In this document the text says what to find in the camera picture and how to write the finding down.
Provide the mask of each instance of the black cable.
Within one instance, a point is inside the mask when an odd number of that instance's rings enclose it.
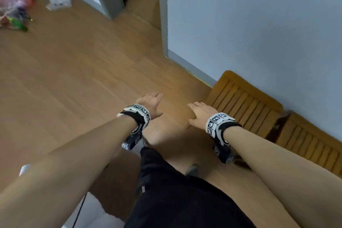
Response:
[[[78,216],[80,215],[80,212],[81,212],[81,209],[82,209],[82,206],[83,206],[83,204],[84,204],[84,201],[85,201],[85,197],[86,197],[86,196],[87,196],[87,194],[86,194],[86,195],[84,196],[84,198],[83,198],[81,207],[80,207],[80,209],[78,210],[78,213],[77,213],[77,216],[76,216],[76,219],[75,219],[75,222],[74,222],[74,225],[72,226],[72,228],[75,227],[76,221],[77,221],[77,219],[78,219]]]

